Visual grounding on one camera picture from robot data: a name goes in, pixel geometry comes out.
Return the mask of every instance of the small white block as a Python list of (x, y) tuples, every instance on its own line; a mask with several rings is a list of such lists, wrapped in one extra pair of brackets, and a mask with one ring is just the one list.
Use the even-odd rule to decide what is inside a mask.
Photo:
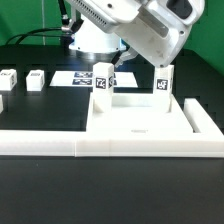
[(99, 62), (93, 66), (93, 74), (94, 108), (97, 112), (109, 112), (114, 92), (114, 66), (110, 63)]
[(0, 113), (3, 111), (2, 95), (0, 95)]
[(27, 91), (41, 91), (44, 83), (44, 71), (42, 70), (31, 70), (26, 77)]
[(173, 72), (173, 65), (169, 65), (165, 68), (155, 68), (153, 107), (156, 111), (164, 113), (169, 112), (173, 85)]
[(15, 69), (2, 70), (0, 73), (0, 90), (11, 91), (17, 83)]

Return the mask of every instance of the white base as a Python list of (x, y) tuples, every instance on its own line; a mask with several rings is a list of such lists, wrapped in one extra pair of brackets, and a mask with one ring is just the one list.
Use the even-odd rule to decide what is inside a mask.
[(94, 110), (93, 96), (93, 94), (90, 96), (87, 131), (111, 132), (111, 135), (113, 133), (193, 133), (191, 125), (173, 96), (171, 96), (171, 103), (166, 99), (166, 102), (161, 101), (161, 106), (158, 106), (158, 102), (155, 102), (158, 98), (153, 94), (114, 93), (111, 110), (107, 113)]
[[(96, 132), (2, 130), (0, 155), (224, 157), (224, 136), (199, 103), (195, 99), (186, 99), (184, 113), (175, 104), (176, 101), (172, 98), (171, 114), (155, 115), (163, 117), (164, 121), (165, 117), (172, 119), (175, 132), (169, 132), (168, 125), (172, 123), (169, 121), (166, 123), (166, 132), (166, 129), (161, 132), (158, 129), (130, 132), (127, 126), (123, 132), (118, 129), (105, 131), (105, 127), (98, 129), (93, 125), (95, 118), (91, 119), (89, 111), (88, 129), (98, 129)], [(146, 110), (141, 113), (150, 117), (151, 112)], [(196, 133), (192, 133), (184, 116)]]

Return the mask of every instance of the white platform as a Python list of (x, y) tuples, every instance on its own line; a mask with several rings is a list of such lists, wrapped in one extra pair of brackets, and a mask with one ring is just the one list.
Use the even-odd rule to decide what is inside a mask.
[[(115, 129), (112, 122), (109, 126), (103, 125), (103, 122), (101, 126), (96, 126), (96, 121), (104, 118), (94, 114), (93, 110), (91, 114), (89, 110), (87, 132), (2, 130), (0, 155), (224, 157), (224, 136), (195, 99), (186, 99), (182, 112), (172, 98), (170, 114), (154, 114), (154, 118), (160, 119), (158, 124), (163, 125), (163, 129), (158, 129), (156, 122), (152, 122), (152, 108), (147, 108), (147, 105), (145, 108), (135, 108), (137, 102), (147, 104), (144, 95), (142, 99), (144, 100), (136, 101), (132, 106), (130, 101), (122, 101), (126, 104), (123, 106), (124, 111), (129, 111), (128, 105), (133, 107), (130, 115), (134, 117), (131, 125), (127, 120), (124, 121), (121, 129)], [(117, 109), (119, 112), (122, 110), (121, 107), (116, 108), (113, 116), (116, 116)], [(133, 129), (132, 124), (138, 124), (135, 119), (140, 119), (136, 118), (135, 112), (140, 112), (141, 116), (147, 115), (149, 119), (146, 123), (143, 119), (143, 129), (140, 126)]]

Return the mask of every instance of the rectangular white block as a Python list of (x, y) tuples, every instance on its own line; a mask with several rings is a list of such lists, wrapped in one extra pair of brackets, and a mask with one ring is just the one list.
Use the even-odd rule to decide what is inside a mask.
[(2, 95), (0, 95), (0, 114), (3, 111), (3, 101), (2, 101)]
[(26, 77), (27, 91), (41, 91), (44, 83), (44, 71), (42, 70), (31, 70)]
[(93, 75), (94, 108), (101, 113), (109, 112), (114, 92), (114, 66), (99, 62), (93, 66)]
[(2, 70), (0, 73), (0, 90), (11, 91), (17, 83), (17, 72), (15, 69)]
[(165, 68), (155, 68), (154, 74), (154, 109), (160, 112), (169, 112), (172, 85), (173, 85), (174, 66), (169, 65)]

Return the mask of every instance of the white cube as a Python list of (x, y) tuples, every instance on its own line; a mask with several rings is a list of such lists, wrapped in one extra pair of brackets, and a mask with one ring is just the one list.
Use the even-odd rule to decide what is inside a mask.
[(2, 95), (0, 95), (0, 113), (3, 111)]
[(26, 77), (27, 91), (41, 91), (45, 83), (43, 70), (31, 70)]
[(0, 90), (11, 91), (17, 83), (15, 69), (2, 70), (0, 73)]

